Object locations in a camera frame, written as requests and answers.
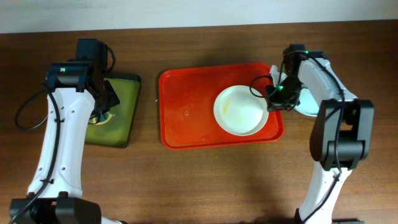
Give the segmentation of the white plate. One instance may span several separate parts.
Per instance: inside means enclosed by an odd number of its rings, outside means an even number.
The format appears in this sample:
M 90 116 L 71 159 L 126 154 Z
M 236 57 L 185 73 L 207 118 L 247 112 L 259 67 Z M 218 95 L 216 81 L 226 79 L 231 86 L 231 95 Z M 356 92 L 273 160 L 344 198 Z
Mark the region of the white plate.
M 269 119 L 264 96 L 246 85 L 224 89 L 215 99 L 213 114 L 218 126 L 235 136 L 256 134 Z

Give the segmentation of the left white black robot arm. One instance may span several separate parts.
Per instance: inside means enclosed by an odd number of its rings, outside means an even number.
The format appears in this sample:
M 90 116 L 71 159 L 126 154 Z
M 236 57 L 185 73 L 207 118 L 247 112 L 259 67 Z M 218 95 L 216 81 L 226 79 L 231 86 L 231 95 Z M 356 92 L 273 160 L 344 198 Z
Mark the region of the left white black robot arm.
M 112 223 L 97 203 L 84 200 L 81 163 L 87 127 L 120 100 L 105 80 L 113 51 L 97 39 L 79 39 L 76 54 L 53 63 L 43 82 L 48 115 L 34 179 L 26 198 L 10 204 L 11 223 Z

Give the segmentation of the yellow green sponge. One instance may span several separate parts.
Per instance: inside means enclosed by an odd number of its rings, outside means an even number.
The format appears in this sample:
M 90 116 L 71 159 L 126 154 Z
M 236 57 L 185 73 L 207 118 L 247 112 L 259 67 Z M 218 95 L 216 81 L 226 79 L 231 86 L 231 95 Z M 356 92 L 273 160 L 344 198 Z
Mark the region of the yellow green sponge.
M 107 123 L 112 117 L 113 117 L 113 114 L 111 114 L 110 112 L 100 113 L 97 116 L 95 116 L 94 118 L 90 119 L 88 124 L 102 125 L 102 124 Z

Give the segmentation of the red plastic tray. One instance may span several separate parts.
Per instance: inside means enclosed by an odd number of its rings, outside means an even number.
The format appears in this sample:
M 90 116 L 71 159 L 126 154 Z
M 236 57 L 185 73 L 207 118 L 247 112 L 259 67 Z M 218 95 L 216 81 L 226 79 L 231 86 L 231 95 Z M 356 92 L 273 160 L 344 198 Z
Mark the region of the red plastic tray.
M 272 82 L 265 78 L 270 67 L 264 63 L 245 63 L 167 70 L 159 77 L 161 140 L 170 150 L 266 143 L 279 140 L 284 133 L 281 112 L 271 112 L 265 126 L 250 136 L 236 136 L 216 122 L 213 107 L 217 96 L 235 85 L 249 86 L 259 77 L 253 90 L 263 94 Z

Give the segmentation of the light blue top plate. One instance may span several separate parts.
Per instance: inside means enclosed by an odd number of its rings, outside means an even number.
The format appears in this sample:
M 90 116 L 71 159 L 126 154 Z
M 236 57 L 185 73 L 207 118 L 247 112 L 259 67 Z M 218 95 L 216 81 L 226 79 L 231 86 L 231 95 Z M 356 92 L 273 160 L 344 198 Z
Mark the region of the light blue top plate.
M 319 106 L 308 88 L 303 88 L 300 92 L 299 104 L 294 110 L 305 116 L 317 117 Z

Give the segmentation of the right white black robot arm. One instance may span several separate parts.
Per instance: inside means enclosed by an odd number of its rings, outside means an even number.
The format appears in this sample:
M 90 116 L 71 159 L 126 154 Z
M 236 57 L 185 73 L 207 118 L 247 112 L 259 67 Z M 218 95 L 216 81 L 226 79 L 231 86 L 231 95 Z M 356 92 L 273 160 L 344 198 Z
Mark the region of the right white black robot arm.
M 369 153 L 374 118 L 371 100 L 360 100 L 338 79 L 322 51 L 291 44 L 281 71 L 266 87 L 269 111 L 290 111 L 303 104 L 307 89 L 318 106 L 309 140 L 314 170 L 307 196 L 296 209 L 296 223 L 331 223 L 340 190 Z

